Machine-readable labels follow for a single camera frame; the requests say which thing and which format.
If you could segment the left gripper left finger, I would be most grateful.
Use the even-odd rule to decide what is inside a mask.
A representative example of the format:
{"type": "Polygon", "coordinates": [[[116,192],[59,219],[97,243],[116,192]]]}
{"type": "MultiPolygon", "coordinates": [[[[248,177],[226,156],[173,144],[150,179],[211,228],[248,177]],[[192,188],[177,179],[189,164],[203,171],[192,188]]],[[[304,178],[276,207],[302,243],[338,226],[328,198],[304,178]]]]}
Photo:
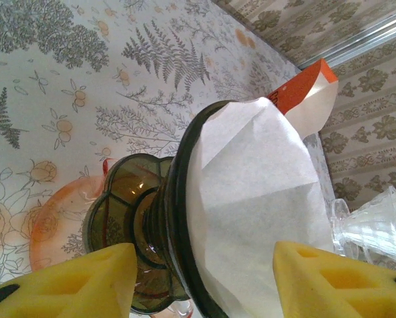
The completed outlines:
{"type": "Polygon", "coordinates": [[[116,244],[0,285],[0,317],[128,317],[136,252],[116,244]]]}

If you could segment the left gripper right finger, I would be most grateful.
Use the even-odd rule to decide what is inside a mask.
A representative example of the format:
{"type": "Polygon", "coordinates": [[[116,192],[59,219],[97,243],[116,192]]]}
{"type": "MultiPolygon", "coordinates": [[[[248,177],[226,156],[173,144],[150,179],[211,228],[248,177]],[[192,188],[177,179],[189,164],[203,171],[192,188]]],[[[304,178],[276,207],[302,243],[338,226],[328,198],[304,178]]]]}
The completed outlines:
{"type": "Polygon", "coordinates": [[[396,317],[396,271],[288,241],[273,274],[284,317],[396,317]]]}

